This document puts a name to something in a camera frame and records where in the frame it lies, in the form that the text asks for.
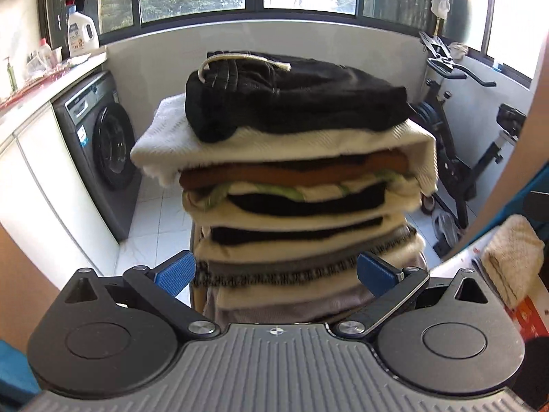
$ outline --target gray gripper base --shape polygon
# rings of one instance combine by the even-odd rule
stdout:
[[[322,324],[233,324],[210,341],[190,343],[173,369],[132,394],[78,400],[52,392],[25,412],[385,412],[530,411],[510,391],[444,399],[393,379],[369,347],[342,341]]]

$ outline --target detergent bottle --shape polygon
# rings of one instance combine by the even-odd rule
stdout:
[[[76,12],[76,6],[69,7],[67,40],[71,57],[86,54],[100,47],[93,20],[83,13]]]

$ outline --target exercise bike handlebar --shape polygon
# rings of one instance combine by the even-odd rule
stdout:
[[[427,59],[427,65],[429,68],[432,68],[440,74],[445,79],[457,80],[457,79],[467,79],[467,76],[464,73],[453,73],[446,71],[444,68],[440,67],[438,64],[441,63],[439,59]]]
[[[454,68],[457,69],[457,70],[461,70],[461,71],[465,72],[466,74],[469,74],[474,79],[475,82],[477,82],[479,85],[482,85],[483,87],[495,87],[495,86],[498,85],[494,81],[484,82],[475,73],[473,73],[473,71],[471,71],[469,68],[464,67],[463,65],[454,64]]]
[[[451,64],[448,64],[448,65],[451,65],[453,68],[455,68],[457,70],[463,71],[461,73],[454,73],[454,72],[449,72],[449,71],[445,70],[444,68],[442,68],[439,65],[439,64],[443,64],[443,63],[444,62],[442,62],[440,59],[433,59],[432,57],[427,59],[427,65],[429,66],[429,68],[432,68],[437,74],[441,75],[445,79],[453,79],[453,80],[467,79],[467,75],[469,75],[474,79],[475,82],[477,82],[479,85],[482,85],[483,87],[495,87],[495,86],[497,86],[496,82],[484,82],[475,73],[473,73],[473,71],[471,71],[469,68],[467,68],[463,65],[456,64],[456,63],[453,63],[453,62]]]

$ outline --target drawstring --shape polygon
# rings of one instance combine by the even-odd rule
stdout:
[[[248,60],[257,60],[259,62],[265,62],[267,64],[274,65],[277,68],[280,68],[284,71],[290,71],[292,69],[292,65],[286,64],[284,62],[275,62],[274,60],[265,59],[265,57],[261,56],[254,56],[252,54],[242,54],[242,53],[227,53],[227,54],[216,54],[213,56],[208,57],[204,62],[202,62],[202,65],[198,68],[198,79],[202,83],[206,83],[206,79],[204,78],[204,68],[208,66],[210,62],[215,62],[216,60],[229,60],[229,59],[248,59]]]

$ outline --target folded clothing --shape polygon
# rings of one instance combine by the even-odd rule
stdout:
[[[544,243],[525,217],[511,215],[482,252],[481,262],[503,302],[514,309],[540,272]]]
[[[265,232],[333,229],[395,212],[413,212],[419,207],[420,203],[421,196],[418,188],[414,193],[402,195],[385,191],[385,203],[374,209],[364,209],[344,214],[281,217],[244,211],[228,199],[224,199],[213,209],[204,212],[200,206],[192,203],[191,197],[187,193],[183,193],[183,207],[193,217],[193,220],[203,227],[224,226],[247,231]]]
[[[342,249],[330,251],[321,255],[306,256],[293,260],[258,261],[251,263],[209,260],[207,263],[208,271],[213,276],[221,277],[307,271],[322,266],[330,266],[334,262],[348,259],[361,252],[369,251],[379,255],[386,252],[388,249],[411,239],[416,233],[417,231],[413,226],[404,224],[397,226],[380,237],[360,240],[357,243],[353,243]]]
[[[381,170],[407,174],[408,158],[398,150],[383,150],[369,155],[349,155],[317,160],[228,163],[183,170],[179,177],[179,184],[185,190],[232,181],[311,187],[353,180],[366,173]]]
[[[227,246],[251,242],[274,242],[276,240],[321,240],[340,234],[341,232],[356,231],[357,229],[364,229],[366,227],[379,226],[382,221],[383,217],[377,217],[353,225],[341,226],[339,228],[290,232],[246,231],[245,229],[213,227],[210,229],[210,238],[216,243]]]
[[[384,182],[395,193],[413,193],[417,191],[415,179],[406,179],[392,170],[381,170],[376,173],[366,173],[355,180],[331,184],[320,184],[311,187],[302,185],[285,186],[279,184],[251,183],[235,181],[222,183],[210,188],[187,191],[191,202],[204,211],[217,206],[229,195],[240,196],[248,194],[283,196],[288,200],[301,203],[319,203],[338,200],[348,195],[364,191],[366,188]]]
[[[197,261],[217,261],[236,265],[302,259],[381,237],[405,223],[406,219],[402,213],[394,213],[383,216],[383,221],[379,226],[342,232],[320,240],[276,240],[274,242],[251,242],[237,246],[220,245],[209,236],[205,236],[194,247],[193,254]]]
[[[343,198],[313,203],[295,202],[284,196],[261,193],[229,195],[227,199],[240,209],[254,214],[307,217],[374,209],[385,202],[385,187],[386,183],[380,182]]]
[[[403,268],[425,248],[425,240],[417,234],[411,242],[381,254],[381,258],[396,268]],[[360,285],[356,268],[322,277],[302,285],[249,285],[219,287],[216,305],[223,309],[259,308],[323,299]]]
[[[412,109],[405,87],[395,87],[356,68],[301,57],[237,51],[290,64],[283,70],[265,61],[211,61],[190,74],[185,109],[204,142],[230,138],[237,127],[266,133],[367,128],[384,131],[407,120]],[[213,59],[217,51],[208,53]]]
[[[257,266],[245,264],[213,264],[213,269],[218,273],[214,274],[210,265],[204,261],[197,262],[197,271],[193,280],[194,286],[204,287],[243,287],[248,285],[298,285],[310,282],[321,277],[329,277],[347,269],[356,268],[356,259],[360,253],[371,252],[375,255],[386,254],[392,249],[402,247],[408,242],[415,240],[417,231],[411,226],[397,228],[390,234],[385,235],[386,241],[380,239],[370,240],[370,244],[364,244],[363,248],[357,251],[347,248],[346,253],[329,253],[315,258],[297,261],[293,266],[274,263],[271,267],[265,264]],[[224,274],[223,267],[228,266],[232,274]]]
[[[224,310],[216,305],[217,294],[217,288],[208,289],[204,316],[218,324],[223,330],[230,323],[312,322],[323,316],[361,307],[373,299],[373,294],[364,285],[358,285],[342,293],[314,301]]]
[[[409,119],[383,133],[345,129],[281,136],[241,127],[226,141],[207,144],[189,125],[185,98],[179,94],[161,101],[152,124],[131,151],[133,163],[158,178],[161,185],[172,184],[182,170],[229,162],[314,160],[399,149],[407,156],[409,172],[422,192],[436,190],[435,139]]]

